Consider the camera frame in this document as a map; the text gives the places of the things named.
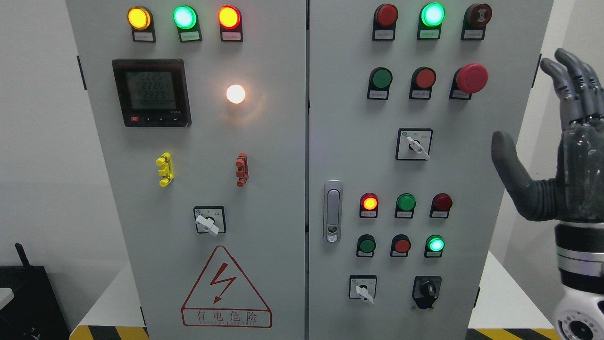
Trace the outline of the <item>gray robotic right hand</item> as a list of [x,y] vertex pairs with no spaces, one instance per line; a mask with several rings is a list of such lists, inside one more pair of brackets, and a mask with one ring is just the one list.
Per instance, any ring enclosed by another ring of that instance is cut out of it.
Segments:
[[541,60],[560,100],[557,172],[533,180],[511,136],[492,135],[493,164],[518,213],[529,221],[603,222],[603,87],[587,63],[563,48]]

